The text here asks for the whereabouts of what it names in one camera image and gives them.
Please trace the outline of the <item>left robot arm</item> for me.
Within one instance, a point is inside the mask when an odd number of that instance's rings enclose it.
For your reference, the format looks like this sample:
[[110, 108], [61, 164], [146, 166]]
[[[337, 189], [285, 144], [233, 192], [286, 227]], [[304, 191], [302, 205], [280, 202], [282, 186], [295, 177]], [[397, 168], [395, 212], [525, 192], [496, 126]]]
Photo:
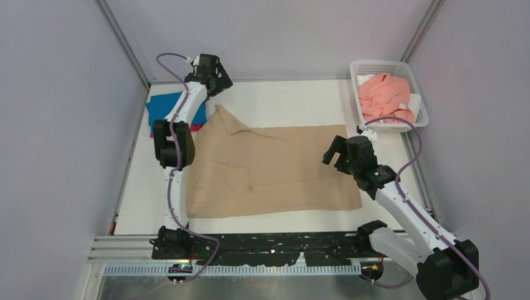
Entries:
[[183, 90], [176, 104], [162, 120], [153, 123], [154, 153], [166, 178], [167, 213], [153, 246], [153, 259], [190, 258], [193, 239], [186, 211], [187, 171], [194, 161], [196, 149], [191, 124], [206, 101], [229, 89], [233, 82], [221, 60], [213, 54], [185, 57], [191, 72], [177, 80]]

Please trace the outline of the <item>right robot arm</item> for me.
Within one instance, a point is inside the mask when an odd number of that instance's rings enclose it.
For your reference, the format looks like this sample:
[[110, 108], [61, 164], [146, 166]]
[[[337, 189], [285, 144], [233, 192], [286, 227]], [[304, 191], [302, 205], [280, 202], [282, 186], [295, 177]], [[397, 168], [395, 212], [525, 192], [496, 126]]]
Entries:
[[380, 220], [357, 229], [357, 250], [364, 256], [382, 254], [405, 269], [426, 299], [453, 299], [480, 285], [479, 251], [437, 223], [406, 190], [396, 172], [378, 163], [366, 136], [336, 136], [323, 163], [351, 175], [358, 188], [389, 212], [408, 237], [397, 235]]

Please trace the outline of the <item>beige t shirt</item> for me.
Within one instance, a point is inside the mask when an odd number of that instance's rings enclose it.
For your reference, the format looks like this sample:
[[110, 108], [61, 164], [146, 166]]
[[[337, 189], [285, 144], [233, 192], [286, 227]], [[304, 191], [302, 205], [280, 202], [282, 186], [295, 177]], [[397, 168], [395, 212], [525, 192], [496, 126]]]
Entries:
[[195, 138], [190, 218], [360, 209], [352, 178], [323, 163], [343, 125], [250, 128], [218, 106]]

